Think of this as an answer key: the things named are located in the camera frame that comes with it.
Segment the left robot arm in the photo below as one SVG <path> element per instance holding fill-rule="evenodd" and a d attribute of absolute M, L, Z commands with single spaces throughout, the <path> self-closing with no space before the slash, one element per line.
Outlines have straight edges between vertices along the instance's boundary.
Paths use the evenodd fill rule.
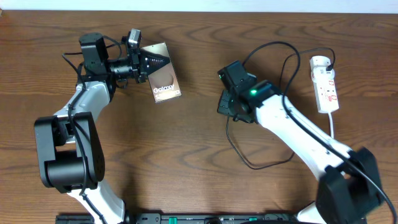
<path fill-rule="evenodd" d="M 141 48 L 141 32 L 129 31 L 113 45 L 126 57 L 109 59 L 108 36 L 98 32 L 80 37 L 83 61 L 72 68 L 77 74 L 76 92 L 52 116 L 34 123 L 35 143 L 42 183 L 78 200 L 82 215 L 57 215 L 56 223 L 135 223 L 125 202 L 104 178 L 104 154 L 95 122 L 113 99 L 118 83 L 144 82 L 170 59 Z"/>

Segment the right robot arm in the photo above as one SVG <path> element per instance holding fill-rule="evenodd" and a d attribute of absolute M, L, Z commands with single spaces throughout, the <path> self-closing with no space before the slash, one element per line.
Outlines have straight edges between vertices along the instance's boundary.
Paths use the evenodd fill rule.
<path fill-rule="evenodd" d="M 385 198 L 374 155 L 365 147 L 354 151 L 331 138 L 303 114 L 268 80 L 259 82 L 240 61 L 218 71 L 225 89 L 217 112 L 234 121 L 256 123 L 280 138 L 309 167 L 318 180 L 310 216 L 301 222 L 359 223 Z"/>

